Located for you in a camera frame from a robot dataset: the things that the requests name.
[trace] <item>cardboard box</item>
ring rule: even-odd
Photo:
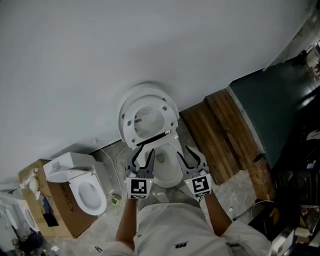
[[[29,188],[22,189],[23,196],[45,238],[76,238],[90,227],[97,220],[97,217],[89,215],[79,208],[68,182],[47,182],[43,165],[48,162],[38,160],[20,171],[18,175],[21,183],[34,168],[38,168],[36,178],[39,182],[39,191],[45,199],[36,200]],[[49,211],[48,204],[44,204],[44,201],[49,202],[51,206]]]

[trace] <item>white wall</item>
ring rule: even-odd
[[[0,178],[119,139],[117,100],[137,83],[159,82],[182,110],[264,68],[307,2],[0,1]]]

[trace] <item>marble floor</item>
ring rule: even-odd
[[[185,150],[186,145],[196,148],[182,120],[179,120],[177,133],[183,150]],[[122,197],[125,200],[127,198],[124,179],[125,164],[131,149],[127,147],[126,143],[121,141],[104,148],[103,151],[104,152],[100,150],[94,153],[93,156],[97,161],[104,163],[114,185],[114,193],[118,195],[123,194]],[[187,157],[188,153],[184,155],[187,163],[190,163],[191,157]],[[181,190],[186,193],[188,192],[186,187],[183,187]],[[235,176],[220,186],[213,184],[213,191],[231,219],[241,216],[240,219],[245,223],[251,220],[248,209],[254,204],[256,195],[247,171],[239,171]],[[206,214],[207,220],[209,220],[208,210],[204,200],[200,202],[200,206]],[[98,256],[100,253],[95,247],[103,249],[107,242],[114,241],[123,210],[124,203],[122,201],[118,206],[113,206],[109,203],[107,211],[77,239],[55,239],[50,242],[59,248],[56,251],[58,255]]]

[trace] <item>white toilet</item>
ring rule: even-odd
[[[140,166],[155,150],[154,183],[176,186],[183,178],[177,151],[183,151],[176,132],[179,112],[171,97],[153,84],[136,85],[121,98],[117,117],[122,141],[132,149],[144,145],[137,158]]]
[[[102,162],[92,155],[68,152],[43,166],[48,182],[69,182],[79,207],[87,214],[100,215],[107,208],[107,196],[114,191]]]

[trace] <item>forearm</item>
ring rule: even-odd
[[[217,236],[222,236],[227,228],[231,225],[232,221],[226,214],[224,209],[221,207],[215,193],[212,191],[211,194],[204,197],[206,207],[208,209],[210,221],[214,233]]]
[[[137,233],[137,200],[127,199],[115,240],[135,250],[134,236]]]

